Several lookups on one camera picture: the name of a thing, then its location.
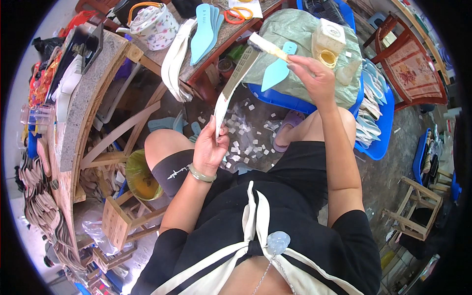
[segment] green plastic bag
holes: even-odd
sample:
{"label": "green plastic bag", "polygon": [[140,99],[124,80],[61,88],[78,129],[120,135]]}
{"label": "green plastic bag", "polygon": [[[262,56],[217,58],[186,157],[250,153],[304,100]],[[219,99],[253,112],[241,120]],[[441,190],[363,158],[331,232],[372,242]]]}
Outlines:
{"label": "green plastic bag", "polygon": [[147,166],[144,149],[133,152],[126,161],[126,181],[129,190],[144,201],[157,199],[164,193]]}

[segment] floral teapot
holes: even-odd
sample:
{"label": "floral teapot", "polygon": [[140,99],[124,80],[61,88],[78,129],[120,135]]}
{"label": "floral teapot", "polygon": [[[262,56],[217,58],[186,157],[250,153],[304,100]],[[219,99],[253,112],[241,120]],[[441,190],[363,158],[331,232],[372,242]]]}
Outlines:
{"label": "floral teapot", "polygon": [[[139,6],[148,6],[139,10],[133,21],[133,10]],[[132,6],[128,16],[128,28],[118,28],[116,32],[126,33],[140,40],[152,50],[161,50],[172,44],[179,24],[163,3],[141,2]]]}

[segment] silver chain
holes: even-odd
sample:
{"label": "silver chain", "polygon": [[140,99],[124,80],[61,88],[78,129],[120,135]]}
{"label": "silver chain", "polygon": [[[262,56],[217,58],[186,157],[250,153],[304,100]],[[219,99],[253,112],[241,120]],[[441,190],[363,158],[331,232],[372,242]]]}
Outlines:
{"label": "silver chain", "polygon": [[278,261],[278,259],[275,258],[275,255],[273,255],[272,258],[270,259],[269,265],[267,266],[266,271],[265,271],[264,274],[262,275],[262,278],[261,278],[261,280],[259,281],[259,284],[257,284],[256,288],[254,289],[253,295],[256,294],[257,289],[259,288],[259,286],[260,286],[261,283],[262,283],[262,280],[264,280],[265,275],[266,275],[267,272],[269,271],[270,265],[272,264],[272,261],[277,262],[277,264],[279,265],[280,269],[281,269],[282,272],[284,273],[285,280],[287,280],[287,283],[288,283],[288,285],[290,286],[290,290],[292,290],[292,293],[296,295],[295,290],[294,290],[294,287],[292,286],[292,284],[291,284],[290,281],[288,280],[288,277],[287,277],[287,274],[285,273],[284,267],[282,266],[282,264],[280,263],[280,261]]}

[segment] woman's right hand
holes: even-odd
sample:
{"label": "woman's right hand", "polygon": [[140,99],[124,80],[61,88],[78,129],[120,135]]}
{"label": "woman's right hand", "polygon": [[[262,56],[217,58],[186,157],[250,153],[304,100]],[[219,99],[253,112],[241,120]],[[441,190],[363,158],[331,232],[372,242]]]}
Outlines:
{"label": "woman's right hand", "polygon": [[299,55],[289,55],[288,58],[292,62],[287,65],[287,68],[292,70],[305,84],[308,95],[317,109],[320,111],[335,109],[334,86],[336,78],[333,70],[316,59]]}

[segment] bracelet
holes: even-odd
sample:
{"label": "bracelet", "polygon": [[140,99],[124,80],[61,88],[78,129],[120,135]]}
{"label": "bracelet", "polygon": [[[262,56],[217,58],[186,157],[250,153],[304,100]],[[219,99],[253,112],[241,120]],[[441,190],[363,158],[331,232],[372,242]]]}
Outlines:
{"label": "bracelet", "polygon": [[191,163],[189,165],[190,173],[198,180],[201,180],[203,182],[208,182],[208,183],[213,183],[216,179],[216,174],[213,176],[206,176],[200,173],[197,169],[195,169],[194,164]]}

